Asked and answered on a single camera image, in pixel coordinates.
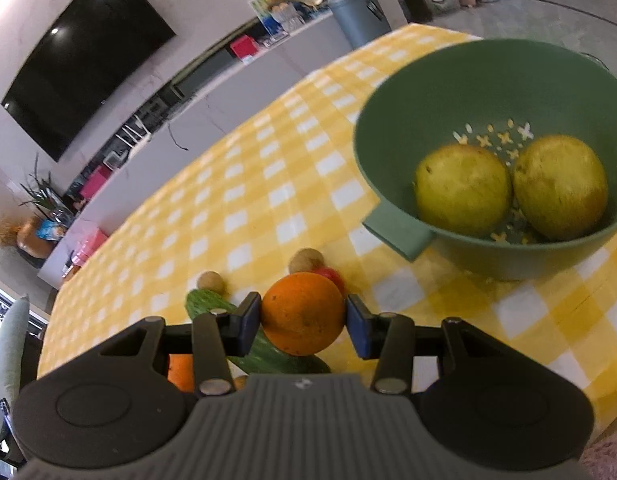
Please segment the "small brown longan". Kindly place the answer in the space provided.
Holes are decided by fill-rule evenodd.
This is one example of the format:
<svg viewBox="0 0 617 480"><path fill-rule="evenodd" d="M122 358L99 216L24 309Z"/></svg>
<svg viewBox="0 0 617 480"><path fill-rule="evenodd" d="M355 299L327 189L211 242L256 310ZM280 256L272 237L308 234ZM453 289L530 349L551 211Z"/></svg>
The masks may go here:
<svg viewBox="0 0 617 480"><path fill-rule="evenodd" d="M223 295L226 284L222 276L215 271L205 271L197 279L197 289L210 290L215 294Z"/></svg>

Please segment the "red cherry tomato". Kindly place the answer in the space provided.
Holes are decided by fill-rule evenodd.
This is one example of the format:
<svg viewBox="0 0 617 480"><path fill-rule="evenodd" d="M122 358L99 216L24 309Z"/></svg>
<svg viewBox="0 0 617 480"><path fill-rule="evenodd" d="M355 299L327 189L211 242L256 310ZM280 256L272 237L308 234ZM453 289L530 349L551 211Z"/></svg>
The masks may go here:
<svg viewBox="0 0 617 480"><path fill-rule="evenodd" d="M346 286L339 272L332 268L329 268L329 266L323 266L322 268L314 270L314 273L319 274L324 278L328 278L329 281L331 281L335 286L337 286L340 294L343 297L346 296Z"/></svg>

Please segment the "teddy bear gift display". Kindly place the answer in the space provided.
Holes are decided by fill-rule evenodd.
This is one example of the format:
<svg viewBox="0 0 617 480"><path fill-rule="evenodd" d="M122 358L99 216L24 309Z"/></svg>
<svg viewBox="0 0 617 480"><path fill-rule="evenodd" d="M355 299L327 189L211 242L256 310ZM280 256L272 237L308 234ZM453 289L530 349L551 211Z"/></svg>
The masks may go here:
<svg viewBox="0 0 617 480"><path fill-rule="evenodd" d="M278 40L311 21L327 0L249 0L271 40Z"/></svg>

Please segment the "black wall television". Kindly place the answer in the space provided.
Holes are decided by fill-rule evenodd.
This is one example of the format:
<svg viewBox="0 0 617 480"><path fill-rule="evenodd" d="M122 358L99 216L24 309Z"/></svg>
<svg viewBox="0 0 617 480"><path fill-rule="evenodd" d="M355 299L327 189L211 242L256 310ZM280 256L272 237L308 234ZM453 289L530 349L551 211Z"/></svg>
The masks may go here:
<svg viewBox="0 0 617 480"><path fill-rule="evenodd" d="M174 37L148 0L73 0L23 63L2 107L59 160L124 80Z"/></svg>

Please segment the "green colander bowl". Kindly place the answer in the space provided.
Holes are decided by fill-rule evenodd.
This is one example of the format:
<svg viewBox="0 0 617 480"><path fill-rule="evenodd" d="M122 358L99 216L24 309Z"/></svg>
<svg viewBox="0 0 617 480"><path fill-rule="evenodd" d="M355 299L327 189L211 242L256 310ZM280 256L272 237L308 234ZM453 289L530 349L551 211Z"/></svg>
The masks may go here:
<svg viewBox="0 0 617 480"><path fill-rule="evenodd" d="M406 260L434 247L530 280L617 233L617 79L553 44L484 39L409 63L363 106L354 154L379 200L363 224Z"/></svg>

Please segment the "pink box lower shelf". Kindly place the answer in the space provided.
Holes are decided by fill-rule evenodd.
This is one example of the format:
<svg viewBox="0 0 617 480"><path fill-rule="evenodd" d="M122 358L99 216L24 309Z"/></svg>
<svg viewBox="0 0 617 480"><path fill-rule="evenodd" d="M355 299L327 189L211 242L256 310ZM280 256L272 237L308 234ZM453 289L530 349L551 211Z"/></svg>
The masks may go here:
<svg viewBox="0 0 617 480"><path fill-rule="evenodd" d="M84 266L87 260L94 255L107 239L107 234L99 228L91 230L80 240L73 252L71 261L74 266Z"/></svg>

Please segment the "red box on cabinet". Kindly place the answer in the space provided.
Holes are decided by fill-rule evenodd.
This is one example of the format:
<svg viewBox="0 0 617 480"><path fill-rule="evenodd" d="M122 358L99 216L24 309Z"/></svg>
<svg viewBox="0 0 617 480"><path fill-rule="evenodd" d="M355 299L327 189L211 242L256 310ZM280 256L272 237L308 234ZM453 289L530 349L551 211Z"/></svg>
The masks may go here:
<svg viewBox="0 0 617 480"><path fill-rule="evenodd" d="M230 49L235 53L240 60L246 60L252 58L255 54L258 54L260 46L258 43L248 35L242 35L231 42Z"/></svg>

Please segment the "yellow-green pear right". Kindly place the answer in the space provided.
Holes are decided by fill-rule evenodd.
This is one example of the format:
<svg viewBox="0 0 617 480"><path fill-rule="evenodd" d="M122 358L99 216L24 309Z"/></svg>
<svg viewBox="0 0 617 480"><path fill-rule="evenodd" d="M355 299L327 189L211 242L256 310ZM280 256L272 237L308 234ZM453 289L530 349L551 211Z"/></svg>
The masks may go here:
<svg viewBox="0 0 617 480"><path fill-rule="evenodd" d="M581 237L607 210L609 184L597 154L573 136L533 141L513 166L515 198L529 224L553 242Z"/></svg>

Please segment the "white TV cabinet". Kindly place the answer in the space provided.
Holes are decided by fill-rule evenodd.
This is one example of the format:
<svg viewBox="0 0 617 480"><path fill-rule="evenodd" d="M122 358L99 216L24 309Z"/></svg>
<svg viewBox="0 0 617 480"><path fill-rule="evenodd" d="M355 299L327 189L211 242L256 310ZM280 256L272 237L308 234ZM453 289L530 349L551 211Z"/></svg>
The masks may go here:
<svg viewBox="0 0 617 480"><path fill-rule="evenodd" d="M258 52L250 63L231 66L205 84L99 188L38 276L59 288L64 265L84 236L95 228L112 234L149 196L215 142L303 77L351 50L339 23L327 12L273 47Z"/></svg>

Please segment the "blue-grey pedal trash bin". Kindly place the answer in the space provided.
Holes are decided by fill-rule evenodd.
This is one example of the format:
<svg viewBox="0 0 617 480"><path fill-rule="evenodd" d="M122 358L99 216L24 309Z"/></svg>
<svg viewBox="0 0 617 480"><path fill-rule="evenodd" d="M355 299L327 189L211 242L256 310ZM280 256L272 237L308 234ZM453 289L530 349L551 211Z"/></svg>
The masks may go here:
<svg viewBox="0 0 617 480"><path fill-rule="evenodd" d="M378 0L329 0L329 8L354 50L391 31Z"/></svg>

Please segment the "orange fruit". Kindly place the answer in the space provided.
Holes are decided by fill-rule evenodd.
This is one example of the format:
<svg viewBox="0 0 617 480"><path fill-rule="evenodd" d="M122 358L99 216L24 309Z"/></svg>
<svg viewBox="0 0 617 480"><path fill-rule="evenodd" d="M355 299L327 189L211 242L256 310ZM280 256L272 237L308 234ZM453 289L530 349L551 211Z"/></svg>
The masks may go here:
<svg viewBox="0 0 617 480"><path fill-rule="evenodd" d="M180 391L194 393L194 356L192 354L171 354L167 379Z"/></svg>
<svg viewBox="0 0 617 480"><path fill-rule="evenodd" d="M311 356L337 340L345 323L337 285L317 273L289 274L270 286L262 301L262 329L290 356Z"/></svg>

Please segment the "brown longan ball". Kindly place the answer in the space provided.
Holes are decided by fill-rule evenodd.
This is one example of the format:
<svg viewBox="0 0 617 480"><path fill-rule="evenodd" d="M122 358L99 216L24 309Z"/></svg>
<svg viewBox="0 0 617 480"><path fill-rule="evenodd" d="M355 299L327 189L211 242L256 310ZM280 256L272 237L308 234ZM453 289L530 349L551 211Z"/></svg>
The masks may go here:
<svg viewBox="0 0 617 480"><path fill-rule="evenodd" d="M325 266L325 258L321 252L314 248L302 248L295 252L291 258L288 269L289 273L313 272Z"/></svg>

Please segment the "yellow checkered tablecloth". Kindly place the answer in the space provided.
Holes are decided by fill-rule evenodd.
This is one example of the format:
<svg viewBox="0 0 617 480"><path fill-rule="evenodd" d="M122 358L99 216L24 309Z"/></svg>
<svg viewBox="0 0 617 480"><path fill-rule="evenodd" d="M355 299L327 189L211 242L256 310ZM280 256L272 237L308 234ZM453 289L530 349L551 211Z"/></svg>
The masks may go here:
<svg viewBox="0 0 617 480"><path fill-rule="evenodd" d="M182 324L205 271L232 302L265 292L310 247L376 311L465 318L582 388L596 427L617 416L617 234L578 266L497 282L427 250L407 262L363 227L377 197L357 169L363 103L406 63L467 40L408 25L315 70L145 201L60 289L39 373L157 315Z"/></svg>

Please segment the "yellow-green pear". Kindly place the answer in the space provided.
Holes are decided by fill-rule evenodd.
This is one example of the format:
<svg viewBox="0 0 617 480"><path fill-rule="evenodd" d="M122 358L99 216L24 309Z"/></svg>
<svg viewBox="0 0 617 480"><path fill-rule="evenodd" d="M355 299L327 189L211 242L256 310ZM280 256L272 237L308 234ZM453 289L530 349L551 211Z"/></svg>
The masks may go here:
<svg viewBox="0 0 617 480"><path fill-rule="evenodd" d="M533 141L513 166L515 198L529 224L553 242L581 237L607 210L609 184L597 154L573 136Z"/></svg>
<svg viewBox="0 0 617 480"><path fill-rule="evenodd" d="M413 173L413 192L419 220L477 238L491 234L512 203L508 168L471 145L446 145L427 154Z"/></svg>

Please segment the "orange vase with plant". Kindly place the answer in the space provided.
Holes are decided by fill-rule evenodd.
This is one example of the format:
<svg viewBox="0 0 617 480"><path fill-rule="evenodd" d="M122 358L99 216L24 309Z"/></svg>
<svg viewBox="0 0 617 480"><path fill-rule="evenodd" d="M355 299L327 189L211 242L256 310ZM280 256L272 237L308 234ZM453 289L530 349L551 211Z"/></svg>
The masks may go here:
<svg viewBox="0 0 617 480"><path fill-rule="evenodd" d="M0 218L0 247L46 260L72 226L75 214L54 189L51 173L39 172L38 157L20 188L25 194L20 207L31 208L32 214L26 219Z"/></svg>

